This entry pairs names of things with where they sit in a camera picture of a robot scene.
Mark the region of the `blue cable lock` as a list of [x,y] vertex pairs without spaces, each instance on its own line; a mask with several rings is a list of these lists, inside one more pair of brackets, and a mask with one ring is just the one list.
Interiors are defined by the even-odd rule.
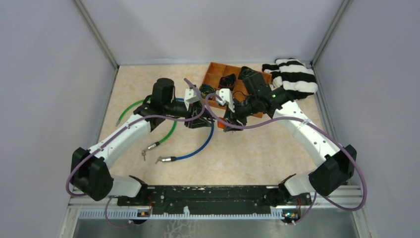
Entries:
[[178,160],[188,159],[188,158],[191,158],[191,157],[197,155],[209,144],[210,140],[212,139],[213,133],[214,133],[214,121],[211,121],[210,122],[210,133],[209,133],[207,139],[205,140],[205,142],[198,149],[196,149],[195,151],[193,151],[189,154],[186,154],[186,155],[183,155],[183,156],[178,156],[178,157],[177,156],[159,156],[157,158],[156,163],[159,163],[159,162],[170,163],[170,162],[175,162],[175,161],[178,161]]

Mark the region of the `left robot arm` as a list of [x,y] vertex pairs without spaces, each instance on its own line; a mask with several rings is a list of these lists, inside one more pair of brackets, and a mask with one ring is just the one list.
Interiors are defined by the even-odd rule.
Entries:
[[190,81],[183,101],[175,98],[175,83],[169,78],[159,78],[152,93],[146,97],[129,119],[106,139],[88,149],[79,147],[72,154],[71,172],[66,180],[66,191],[73,186],[79,196],[94,201],[106,197],[125,196],[136,205],[143,205],[149,193],[142,188],[145,183],[133,176],[122,177],[110,173],[118,158],[135,142],[153,132],[165,120],[184,122],[187,128],[212,126],[213,119],[205,108],[200,91]]

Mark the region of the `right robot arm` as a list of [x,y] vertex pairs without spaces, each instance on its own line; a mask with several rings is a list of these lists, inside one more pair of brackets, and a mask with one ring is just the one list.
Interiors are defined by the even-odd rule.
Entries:
[[317,192],[329,196],[354,174],[356,151],[348,145],[329,138],[328,134],[312,124],[300,110],[296,101],[281,87],[271,88],[260,73],[243,80],[247,96],[239,102],[230,89],[216,91],[215,100],[227,109],[224,115],[226,128],[244,130],[247,117],[263,113],[271,121],[281,123],[305,148],[316,169],[299,175],[291,175],[279,187],[279,199],[284,204],[292,204],[298,196],[306,192]]

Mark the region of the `orange padlock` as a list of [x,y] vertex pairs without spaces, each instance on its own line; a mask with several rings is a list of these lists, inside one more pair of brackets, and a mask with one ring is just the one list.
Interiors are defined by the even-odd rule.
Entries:
[[218,128],[221,128],[221,129],[225,129],[225,128],[226,128],[226,125],[225,125],[225,124],[223,124],[222,122],[218,121],[218,122],[217,122],[217,127],[218,127]]

